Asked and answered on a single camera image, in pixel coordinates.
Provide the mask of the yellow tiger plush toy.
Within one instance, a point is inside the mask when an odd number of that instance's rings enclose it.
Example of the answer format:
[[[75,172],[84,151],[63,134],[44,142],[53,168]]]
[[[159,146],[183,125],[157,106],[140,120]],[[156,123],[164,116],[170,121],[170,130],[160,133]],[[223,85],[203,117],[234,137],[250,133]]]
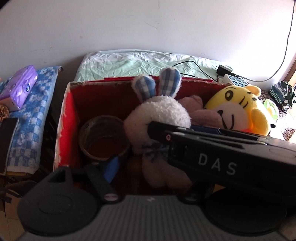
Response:
[[[211,97],[205,109],[217,112],[226,130],[266,136],[271,129],[271,115],[260,101],[260,95],[261,89],[254,85],[230,85]]]

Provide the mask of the pink bear plush toy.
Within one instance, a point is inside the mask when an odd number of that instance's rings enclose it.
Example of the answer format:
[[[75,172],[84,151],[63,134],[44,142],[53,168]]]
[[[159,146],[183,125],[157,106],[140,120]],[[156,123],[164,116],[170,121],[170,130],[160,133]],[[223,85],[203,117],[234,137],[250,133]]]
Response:
[[[214,110],[203,109],[201,97],[193,95],[179,99],[178,102],[186,109],[191,125],[222,128],[222,117]]]

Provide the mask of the white bunny plush plaid ears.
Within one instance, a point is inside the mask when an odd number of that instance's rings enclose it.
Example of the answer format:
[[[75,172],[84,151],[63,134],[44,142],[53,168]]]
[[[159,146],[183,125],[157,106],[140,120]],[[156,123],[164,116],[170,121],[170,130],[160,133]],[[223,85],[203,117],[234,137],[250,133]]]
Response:
[[[132,81],[141,104],[129,114],[123,126],[134,152],[142,155],[144,178],[154,187],[187,189],[192,185],[184,171],[168,164],[169,132],[175,127],[191,126],[188,112],[175,100],[181,80],[177,69],[164,68],[159,73],[159,83],[144,75]]]

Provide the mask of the brown round basket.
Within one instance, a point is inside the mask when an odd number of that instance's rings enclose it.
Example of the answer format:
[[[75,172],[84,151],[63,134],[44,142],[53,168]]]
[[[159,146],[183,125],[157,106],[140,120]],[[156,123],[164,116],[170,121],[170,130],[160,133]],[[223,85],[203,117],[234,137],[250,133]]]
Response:
[[[88,120],[79,130],[78,143],[81,151],[96,161],[122,156],[130,147],[123,121],[108,115]]]

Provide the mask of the patterned brown cloth furniture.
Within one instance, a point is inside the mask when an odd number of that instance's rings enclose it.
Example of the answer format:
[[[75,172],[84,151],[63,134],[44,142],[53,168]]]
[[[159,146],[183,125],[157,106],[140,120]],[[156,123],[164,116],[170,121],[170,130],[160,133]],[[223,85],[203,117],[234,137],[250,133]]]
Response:
[[[262,103],[264,103],[266,99],[272,100],[266,90],[261,91],[261,96],[259,98]],[[271,123],[275,125],[275,127],[270,129],[269,135],[273,138],[278,138],[288,142],[295,142],[292,139],[292,136],[295,134],[295,104],[287,113],[284,113],[279,108],[278,110],[280,112],[279,118],[277,120],[273,120],[271,117]]]

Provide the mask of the green frog plush toy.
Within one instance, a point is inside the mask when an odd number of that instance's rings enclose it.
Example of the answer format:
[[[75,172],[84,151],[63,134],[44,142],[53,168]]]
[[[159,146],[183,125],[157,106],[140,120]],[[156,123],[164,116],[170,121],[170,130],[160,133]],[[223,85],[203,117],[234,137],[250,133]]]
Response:
[[[280,116],[280,112],[278,110],[278,107],[271,99],[266,99],[263,103],[273,120],[277,120]]]

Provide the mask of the blue checkered towel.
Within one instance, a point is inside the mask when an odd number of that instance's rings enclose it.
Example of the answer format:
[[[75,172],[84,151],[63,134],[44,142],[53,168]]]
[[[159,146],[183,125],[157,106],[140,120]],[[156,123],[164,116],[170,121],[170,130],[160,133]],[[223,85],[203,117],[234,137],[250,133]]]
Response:
[[[19,111],[9,111],[8,118],[18,118],[19,121],[11,144],[6,173],[34,174],[39,168],[46,117],[61,70],[61,66],[36,70],[37,81],[22,108]],[[10,79],[1,82],[1,91]]]

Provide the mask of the green black gloves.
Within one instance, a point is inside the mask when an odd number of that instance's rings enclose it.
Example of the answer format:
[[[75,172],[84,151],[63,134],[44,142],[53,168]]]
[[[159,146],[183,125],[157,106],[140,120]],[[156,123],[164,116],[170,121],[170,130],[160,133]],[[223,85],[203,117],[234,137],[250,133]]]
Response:
[[[272,85],[268,94],[284,113],[287,113],[295,104],[294,89],[286,81]]]

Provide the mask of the red cardboard box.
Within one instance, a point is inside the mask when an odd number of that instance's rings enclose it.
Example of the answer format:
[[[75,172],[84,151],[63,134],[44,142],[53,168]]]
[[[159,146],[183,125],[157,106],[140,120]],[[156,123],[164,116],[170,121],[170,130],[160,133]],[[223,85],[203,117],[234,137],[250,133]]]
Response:
[[[133,77],[69,82],[57,127],[53,168],[78,165],[78,132],[91,118],[110,115],[124,120],[139,104]]]

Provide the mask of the white blue power strip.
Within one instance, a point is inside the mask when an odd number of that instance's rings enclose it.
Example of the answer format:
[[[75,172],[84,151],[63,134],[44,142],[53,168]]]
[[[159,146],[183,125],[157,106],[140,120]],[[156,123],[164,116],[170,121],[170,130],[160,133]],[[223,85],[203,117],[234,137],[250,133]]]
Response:
[[[236,85],[239,87],[246,87],[247,85],[250,85],[250,83],[248,83],[247,81],[229,74],[218,76],[218,82],[222,84]]]

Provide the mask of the black power adapter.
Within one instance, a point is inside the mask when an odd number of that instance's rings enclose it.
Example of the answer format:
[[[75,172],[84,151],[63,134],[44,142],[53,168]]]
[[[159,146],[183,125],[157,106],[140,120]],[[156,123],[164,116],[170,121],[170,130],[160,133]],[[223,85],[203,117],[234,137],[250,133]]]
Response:
[[[231,75],[232,74],[232,69],[224,66],[224,65],[219,65],[217,70],[216,70],[216,73],[218,76],[224,76],[226,74],[228,75]]]

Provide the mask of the cartoon print bed sheet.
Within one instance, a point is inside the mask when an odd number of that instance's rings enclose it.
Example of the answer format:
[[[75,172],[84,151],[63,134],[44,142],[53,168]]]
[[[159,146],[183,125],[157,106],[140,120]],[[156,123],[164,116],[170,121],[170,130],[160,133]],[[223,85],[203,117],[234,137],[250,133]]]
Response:
[[[174,66],[186,77],[216,78],[219,65],[229,65],[207,58],[149,50],[109,50],[92,52],[83,58],[74,81],[103,80],[108,77],[133,77],[140,74],[159,76],[161,69]]]

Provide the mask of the purple tissue pack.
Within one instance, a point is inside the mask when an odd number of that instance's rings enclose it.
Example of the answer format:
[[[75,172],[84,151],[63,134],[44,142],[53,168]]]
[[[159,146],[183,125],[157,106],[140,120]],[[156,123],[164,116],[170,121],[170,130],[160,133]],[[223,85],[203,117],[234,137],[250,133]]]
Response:
[[[1,91],[1,104],[10,112],[19,111],[38,78],[33,65],[18,70]]]

